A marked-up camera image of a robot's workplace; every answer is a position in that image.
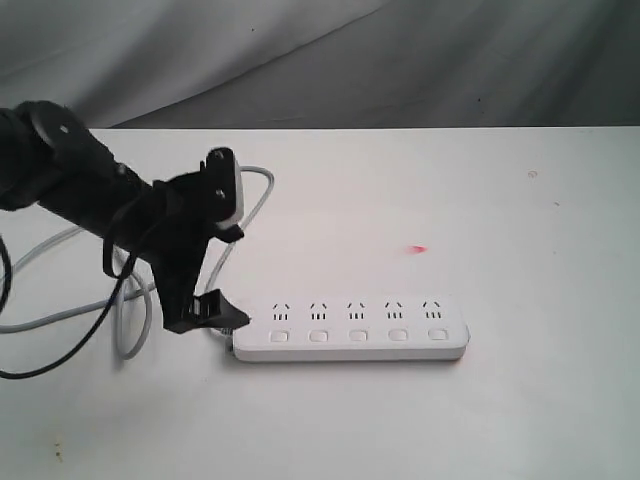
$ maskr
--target power strip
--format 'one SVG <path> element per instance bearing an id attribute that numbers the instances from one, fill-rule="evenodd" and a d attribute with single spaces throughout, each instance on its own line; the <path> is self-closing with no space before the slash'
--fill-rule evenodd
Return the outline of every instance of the power strip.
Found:
<path id="1" fill-rule="evenodd" d="M 264 297 L 233 332 L 247 362 L 456 360 L 469 330 L 450 297 Z"/>

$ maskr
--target white table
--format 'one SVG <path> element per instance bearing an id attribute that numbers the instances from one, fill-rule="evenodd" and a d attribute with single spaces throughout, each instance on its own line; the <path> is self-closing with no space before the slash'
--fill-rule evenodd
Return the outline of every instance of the white table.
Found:
<path id="1" fill-rule="evenodd" d="M 132 362 L 109 325 L 0 383 L 2 478 L 640 477 L 640 128 L 96 134 L 147 180 L 217 145 L 276 174 L 220 278 L 232 300 L 452 293 L 471 343 L 454 364 L 242 364 L 163 331 L 156 299 Z M 245 181 L 251 205 L 264 181 Z M 38 207 L 0 225 L 14 261 L 68 226 Z M 103 298 L 100 247 L 30 267 L 2 322 Z M 93 318 L 0 338 L 2 368 L 57 358 Z"/>

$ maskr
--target gray cloth backdrop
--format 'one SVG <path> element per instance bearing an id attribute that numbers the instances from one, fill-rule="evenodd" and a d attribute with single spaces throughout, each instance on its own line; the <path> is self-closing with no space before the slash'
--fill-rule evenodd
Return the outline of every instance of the gray cloth backdrop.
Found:
<path id="1" fill-rule="evenodd" d="M 0 105 L 93 127 L 640 124 L 634 0 L 0 0 Z"/>

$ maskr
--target black cable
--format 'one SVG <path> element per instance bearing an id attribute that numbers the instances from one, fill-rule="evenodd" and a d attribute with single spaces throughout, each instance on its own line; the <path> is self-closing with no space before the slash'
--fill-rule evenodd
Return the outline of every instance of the black cable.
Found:
<path id="1" fill-rule="evenodd" d="M 11 258 L 9 257 L 9 250 L 0 235 L 0 257 L 2 257 L 2 266 L 4 270 L 2 278 L 2 295 L 0 295 L 0 313 L 4 310 L 7 300 L 9 300 L 9 293 L 11 292 L 11 281 L 13 280 L 13 271 L 11 269 Z"/>
<path id="2" fill-rule="evenodd" d="M 6 300 L 4 300 L 5 291 L 7 292 L 6 296 L 8 297 L 9 290 L 11 288 L 11 261 L 9 259 L 9 252 L 7 252 L 7 248 L 4 242 L 2 241 L 2 237 L 0 237 L 0 254 L 2 254 L 2 263 L 5 266 L 5 268 L 7 268 L 7 264 L 9 265 L 8 267 L 9 269 L 5 270 L 7 273 L 5 273 L 5 281 L 2 289 L 3 290 L 2 300 L 0 300 L 0 312 L 2 312 L 2 308 L 4 308 L 4 303 L 2 302 L 6 303 Z M 102 322 L 104 322 L 104 319 L 107 318 L 107 314 L 109 313 L 109 310 L 113 306 L 116 300 L 116 297 L 118 295 L 118 292 L 120 292 L 120 288 L 122 287 L 122 284 L 124 283 L 124 281 L 125 281 L 124 277 L 121 277 L 118 279 L 115 287 L 113 287 L 113 291 L 111 292 L 111 296 L 109 297 L 109 300 L 107 300 L 107 304 L 102 309 L 102 313 L 100 313 L 100 316 L 98 317 L 96 322 L 93 324 L 91 329 L 87 332 L 87 334 L 84 337 L 82 337 L 82 339 L 76 344 L 76 346 L 73 347 L 68 353 L 60 357 L 55 362 L 50 363 L 49 365 L 45 365 L 44 367 L 40 367 L 36 370 L 31 370 L 29 372 L 12 373 L 12 372 L 5 372 L 4 370 L 0 370 L 0 378 L 6 378 L 8 380 L 22 380 L 25 378 L 37 377 L 39 375 L 50 372 L 54 368 L 59 367 L 60 365 L 66 363 L 71 358 L 73 358 L 75 354 L 78 353 L 82 349 L 82 347 L 86 345 L 86 343 L 91 339 L 91 337 L 93 337 L 93 335 L 96 333 L 98 328 L 100 328 L 100 325 L 102 325 Z"/>

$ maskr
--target black mount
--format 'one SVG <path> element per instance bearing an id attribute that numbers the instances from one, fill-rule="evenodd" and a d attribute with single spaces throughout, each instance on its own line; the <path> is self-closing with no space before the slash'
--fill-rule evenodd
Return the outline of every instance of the black mount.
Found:
<path id="1" fill-rule="evenodd" d="M 236 212 L 236 175 L 233 151 L 218 148 L 197 172 L 149 185 L 69 109 L 51 102 L 0 109 L 0 209 L 38 202 L 104 239 L 103 269 L 114 278 L 130 275 L 138 258 L 149 262 L 164 328 L 176 333 L 249 323 L 220 290 L 193 295 L 209 240 L 243 236 L 237 225 L 219 227 Z M 129 252 L 119 274 L 114 245 Z"/>

